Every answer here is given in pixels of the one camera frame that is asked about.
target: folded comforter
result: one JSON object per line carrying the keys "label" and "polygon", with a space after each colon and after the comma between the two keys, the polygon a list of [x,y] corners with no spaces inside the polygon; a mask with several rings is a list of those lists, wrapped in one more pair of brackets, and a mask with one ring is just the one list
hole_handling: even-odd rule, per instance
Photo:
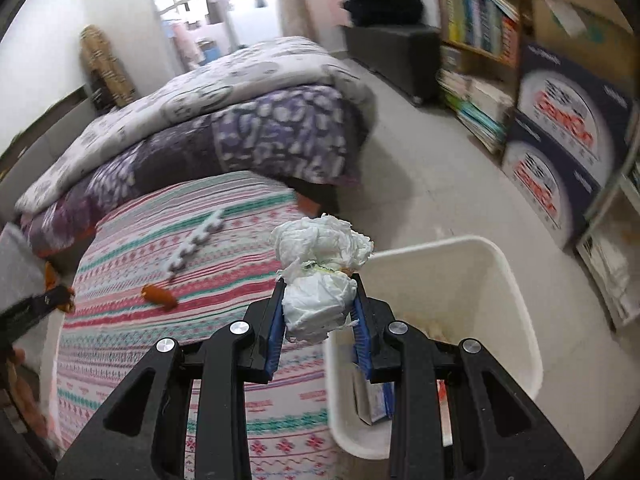
{"label": "folded comforter", "polygon": [[254,170],[316,184],[356,178],[362,118],[335,88],[270,92],[153,134],[74,184],[22,230],[38,256],[92,234],[108,213],[166,186]]}
{"label": "folded comforter", "polygon": [[305,38],[265,41],[175,77],[158,91],[97,118],[24,193],[16,211],[36,214],[101,164],[174,124],[305,84],[331,86],[375,120],[371,90],[325,49]]}

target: white trash bin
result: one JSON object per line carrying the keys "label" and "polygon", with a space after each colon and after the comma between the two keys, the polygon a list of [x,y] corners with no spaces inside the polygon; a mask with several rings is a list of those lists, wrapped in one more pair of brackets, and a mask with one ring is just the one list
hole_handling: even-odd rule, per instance
{"label": "white trash bin", "polygon": [[[396,319],[437,322],[451,343],[473,337],[535,399],[542,360],[527,307],[502,251],[465,236],[374,254],[360,271],[367,296],[386,301]],[[368,460],[389,456],[391,422],[369,426],[356,413],[353,331],[324,342],[329,427],[346,452]]]}

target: blue gripper pad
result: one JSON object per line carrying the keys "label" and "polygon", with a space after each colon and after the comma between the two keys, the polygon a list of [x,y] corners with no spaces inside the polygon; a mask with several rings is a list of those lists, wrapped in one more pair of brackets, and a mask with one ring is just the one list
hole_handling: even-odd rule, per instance
{"label": "blue gripper pad", "polygon": [[367,324],[365,323],[364,313],[362,311],[362,302],[360,297],[356,296],[353,300],[353,306],[351,307],[351,320],[358,320],[358,323],[353,326],[353,337],[355,343],[353,345],[355,350],[354,362],[363,371],[364,376],[370,380],[371,378],[371,336]]}
{"label": "blue gripper pad", "polygon": [[282,341],[284,339],[284,316],[282,314],[282,297],[276,304],[276,310],[269,329],[269,338],[267,339],[267,362],[265,364],[265,372],[269,375],[269,380],[273,379],[273,374],[278,369],[280,362],[280,351],[282,350]]}

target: bed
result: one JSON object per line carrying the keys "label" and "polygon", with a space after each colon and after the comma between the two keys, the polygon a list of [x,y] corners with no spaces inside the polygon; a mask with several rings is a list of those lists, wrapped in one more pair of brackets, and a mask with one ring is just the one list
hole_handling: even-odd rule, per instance
{"label": "bed", "polygon": [[[162,263],[213,209],[222,231],[169,285],[177,309],[145,303],[140,288],[164,283]],[[50,436],[66,449],[134,364],[160,338],[208,338],[270,296],[279,263],[270,231],[300,218],[295,193],[241,171],[169,186],[137,198],[97,225],[80,263],[76,312],[60,333],[50,393]],[[193,387],[185,475],[193,478],[198,388]],[[254,479],[335,478],[338,449],[327,428],[321,345],[285,342],[267,386],[247,384],[246,426]]]}
{"label": "bed", "polygon": [[[50,107],[0,156],[0,226],[19,226],[16,201],[95,118],[94,106],[78,89]],[[85,238],[48,259],[62,274],[71,274],[90,242],[91,237]]]}
{"label": "bed", "polygon": [[20,225],[44,257],[124,203],[187,180],[252,170],[349,185],[375,117],[370,89],[320,46],[264,42],[93,121],[17,201]]}

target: printed box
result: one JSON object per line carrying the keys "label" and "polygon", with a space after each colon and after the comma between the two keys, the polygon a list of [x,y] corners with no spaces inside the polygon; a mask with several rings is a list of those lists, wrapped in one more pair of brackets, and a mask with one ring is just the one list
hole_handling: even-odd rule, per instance
{"label": "printed box", "polygon": [[522,49],[518,110],[600,184],[625,160],[633,101],[577,63],[534,43]]}
{"label": "printed box", "polygon": [[586,227],[599,184],[555,140],[516,112],[502,160],[504,174],[544,222],[559,247]]}

